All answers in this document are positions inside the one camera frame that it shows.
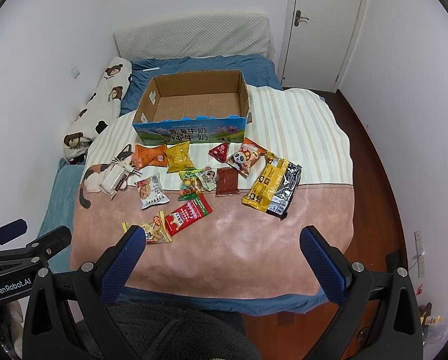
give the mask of blue duvet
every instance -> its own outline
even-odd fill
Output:
[[[154,67],[159,69],[143,71]],[[146,90],[152,77],[202,70],[242,71],[247,84],[257,87],[270,86],[282,91],[281,83],[275,73],[274,63],[260,54],[214,56],[211,58],[142,59],[132,62],[132,82],[121,103],[121,116],[137,109],[142,93]]]

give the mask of door handle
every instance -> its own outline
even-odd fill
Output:
[[[298,9],[298,10],[296,10],[296,12],[295,12],[294,26],[297,27],[297,26],[299,25],[299,21],[301,21],[301,20],[309,21],[309,18],[308,18],[308,17],[301,17],[301,12],[300,12],[300,10]]]

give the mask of door frame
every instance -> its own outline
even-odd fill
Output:
[[[361,28],[362,19],[364,18],[364,12],[365,7],[367,6],[367,1],[368,0],[361,0],[361,3],[359,5],[359,11],[357,12],[357,18],[355,20],[355,26],[352,32],[352,36],[350,37],[349,47],[347,48],[346,56],[344,58],[344,61],[342,62],[341,69],[339,70],[338,78],[332,89],[333,92],[335,92],[339,88],[339,85],[345,73],[345,69],[347,68],[350,57],[352,55],[352,51],[354,49],[357,37],[359,35],[359,30]],[[284,37],[282,40],[281,55],[279,57],[279,64],[277,67],[277,78],[281,82],[281,84],[282,84],[282,77],[284,77],[284,67],[287,60],[287,52],[289,51],[290,31],[292,30],[292,25],[294,22],[295,2],[296,0],[287,0]]]

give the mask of orange snack bag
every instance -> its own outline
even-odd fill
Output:
[[[157,147],[145,147],[142,145],[136,145],[136,149],[132,154],[132,161],[136,169],[142,169],[147,165],[166,167],[169,163],[165,155],[166,145],[160,145]]]

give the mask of white door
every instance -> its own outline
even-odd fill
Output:
[[[361,0],[295,1],[282,86],[332,91],[360,3]],[[301,19],[295,21],[297,11]]]

